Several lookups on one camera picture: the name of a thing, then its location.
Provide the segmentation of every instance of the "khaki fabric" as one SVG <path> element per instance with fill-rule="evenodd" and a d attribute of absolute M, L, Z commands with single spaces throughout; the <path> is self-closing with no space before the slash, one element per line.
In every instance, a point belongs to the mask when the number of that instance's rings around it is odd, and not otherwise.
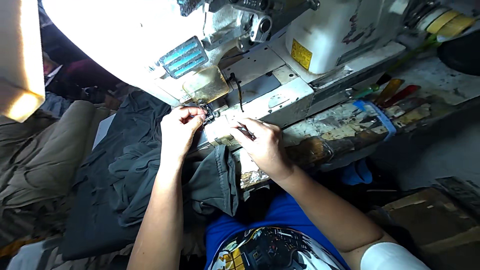
<path fill-rule="evenodd" d="M 99 122 L 108 115 L 108 109 L 79 100 L 58 121 L 41 111 L 24 123 L 2 118 L 1 207 L 66 196 L 76 170 L 92 149 Z"/>

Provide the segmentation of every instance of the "left hand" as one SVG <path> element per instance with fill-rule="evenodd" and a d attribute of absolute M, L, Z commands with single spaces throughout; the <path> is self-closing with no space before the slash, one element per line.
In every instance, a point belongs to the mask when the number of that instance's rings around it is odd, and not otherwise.
<path fill-rule="evenodd" d="M 206 112 L 198 107 L 178 107 L 165 115 L 162 128 L 162 156 L 183 162 L 192 145 L 195 131 L 202 125 Z"/>

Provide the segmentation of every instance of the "dark gray fabric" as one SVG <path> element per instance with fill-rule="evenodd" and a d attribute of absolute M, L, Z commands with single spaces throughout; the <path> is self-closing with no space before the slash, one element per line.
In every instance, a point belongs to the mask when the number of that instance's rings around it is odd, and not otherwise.
<path fill-rule="evenodd" d="M 197 213 L 211 214 L 221 209 L 234 216 L 239 203 L 236 187 L 235 161 L 226 146 L 217 146 L 182 187 L 182 193 Z"/>
<path fill-rule="evenodd" d="M 158 172 L 159 124 L 169 112 L 168 104 L 143 91 L 132 92 L 122 103 L 107 135 L 78 171 L 64 258 L 97 256 L 134 242 Z M 225 146 L 200 163 L 186 162 L 182 176 L 187 230 L 216 209 L 235 214 L 235 162 Z"/>

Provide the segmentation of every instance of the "right hand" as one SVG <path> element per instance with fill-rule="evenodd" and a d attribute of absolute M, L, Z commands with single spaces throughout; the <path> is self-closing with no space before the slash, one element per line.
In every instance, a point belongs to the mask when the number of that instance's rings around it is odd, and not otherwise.
<path fill-rule="evenodd" d="M 284 180 L 293 174 L 293 164 L 283 148 L 282 130 L 278 126 L 250 118 L 236 121 L 245 125 L 256 138 L 252 140 L 238 130 L 240 125 L 230 128 L 230 134 L 262 171 L 274 181 Z"/>

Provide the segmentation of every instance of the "warning label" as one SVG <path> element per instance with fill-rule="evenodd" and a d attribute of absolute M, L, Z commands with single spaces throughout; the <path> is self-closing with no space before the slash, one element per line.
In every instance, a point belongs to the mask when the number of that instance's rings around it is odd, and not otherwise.
<path fill-rule="evenodd" d="M 307 50 L 298 41 L 293 39 L 292 43 L 292 58 L 295 59 L 306 70 L 310 67 L 310 61 L 312 60 L 312 52 Z"/>

